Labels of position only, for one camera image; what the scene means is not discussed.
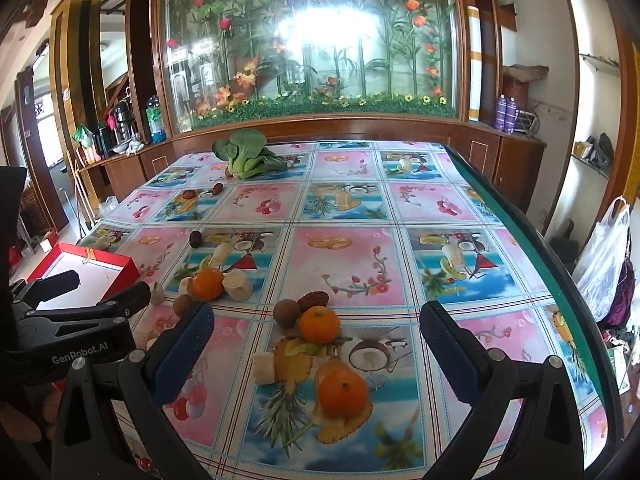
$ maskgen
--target tangerine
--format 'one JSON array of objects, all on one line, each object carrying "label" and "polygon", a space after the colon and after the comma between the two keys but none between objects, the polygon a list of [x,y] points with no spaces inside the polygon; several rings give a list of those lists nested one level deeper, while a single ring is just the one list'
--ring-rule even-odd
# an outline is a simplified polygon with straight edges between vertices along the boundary
[{"label": "tangerine", "polygon": [[328,417],[351,418],[365,409],[369,402],[369,387],[357,373],[339,370],[322,380],[318,387],[318,401]]},{"label": "tangerine", "polygon": [[333,341],[340,332],[340,319],[332,309],[317,305],[300,316],[299,326],[304,339],[323,345]]},{"label": "tangerine", "polygon": [[206,267],[193,277],[189,291],[198,300],[215,300],[225,290],[222,286],[223,279],[220,270]]}]

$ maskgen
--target wicker basket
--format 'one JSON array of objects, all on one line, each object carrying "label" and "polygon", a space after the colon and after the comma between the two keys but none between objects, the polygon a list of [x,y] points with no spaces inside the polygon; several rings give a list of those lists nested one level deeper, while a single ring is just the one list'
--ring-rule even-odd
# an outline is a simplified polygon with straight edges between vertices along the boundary
[{"label": "wicker basket", "polygon": [[507,98],[513,97],[520,110],[527,109],[527,99],[529,98],[529,83],[523,83],[510,75],[502,76],[502,93]]}]

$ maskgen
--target white plastic bag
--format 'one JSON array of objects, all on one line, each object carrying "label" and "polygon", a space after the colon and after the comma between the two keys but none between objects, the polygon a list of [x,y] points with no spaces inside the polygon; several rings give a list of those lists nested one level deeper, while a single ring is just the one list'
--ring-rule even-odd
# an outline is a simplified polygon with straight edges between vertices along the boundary
[{"label": "white plastic bag", "polygon": [[[624,205],[614,217],[613,211],[618,200],[622,200]],[[620,270],[625,261],[629,221],[629,205],[619,196],[593,228],[572,274],[578,291],[596,321],[609,313],[616,294]]]}]

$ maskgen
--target glass panel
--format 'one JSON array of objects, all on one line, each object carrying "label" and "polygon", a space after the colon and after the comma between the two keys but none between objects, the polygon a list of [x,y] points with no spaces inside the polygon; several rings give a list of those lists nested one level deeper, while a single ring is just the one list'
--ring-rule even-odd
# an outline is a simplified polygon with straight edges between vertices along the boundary
[{"label": "glass panel", "polygon": [[36,99],[36,119],[46,117],[53,113],[53,99],[51,94],[44,94]]},{"label": "glass panel", "polygon": [[52,115],[38,121],[38,133],[40,134],[44,160],[47,162],[47,166],[51,167],[62,160],[62,148],[60,147],[56,118]]},{"label": "glass panel", "polygon": [[326,112],[454,116],[450,0],[164,0],[181,132]]}]

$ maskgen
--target plastic bottle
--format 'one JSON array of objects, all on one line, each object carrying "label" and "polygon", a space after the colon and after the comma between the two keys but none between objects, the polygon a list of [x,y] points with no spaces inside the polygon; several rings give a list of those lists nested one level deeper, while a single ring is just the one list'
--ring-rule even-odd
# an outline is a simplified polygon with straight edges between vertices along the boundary
[{"label": "plastic bottle", "polygon": [[509,98],[507,102],[507,108],[504,112],[504,132],[508,134],[513,133],[513,127],[516,124],[516,116],[518,115],[518,105],[513,97]]},{"label": "plastic bottle", "polygon": [[166,140],[166,132],[164,131],[164,123],[160,113],[160,101],[157,95],[151,96],[149,101],[146,102],[146,118],[149,121],[151,142],[155,144]]},{"label": "plastic bottle", "polygon": [[504,98],[503,94],[500,94],[495,100],[495,121],[494,128],[499,132],[504,128],[504,113],[507,109],[507,99]]}]

